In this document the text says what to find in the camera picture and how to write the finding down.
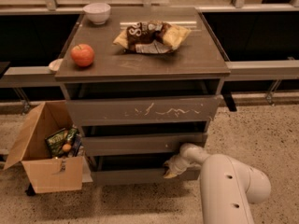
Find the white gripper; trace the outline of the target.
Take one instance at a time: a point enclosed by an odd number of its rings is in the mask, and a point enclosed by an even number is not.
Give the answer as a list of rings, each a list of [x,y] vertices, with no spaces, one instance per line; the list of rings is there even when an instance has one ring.
[[[164,178],[171,179],[183,174],[189,168],[199,168],[200,165],[180,155],[174,155],[171,159],[164,162],[164,167],[169,168],[166,170]]]

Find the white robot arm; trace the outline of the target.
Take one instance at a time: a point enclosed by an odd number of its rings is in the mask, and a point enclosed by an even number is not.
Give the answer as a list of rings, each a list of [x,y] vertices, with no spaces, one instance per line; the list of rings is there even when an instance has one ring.
[[[255,224],[249,205],[262,203],[271,193],[268,176],[223,154],[208,154],[186,143],[164,163],[164,178],[182,175],[200,166],[200,192],[204,224]]]

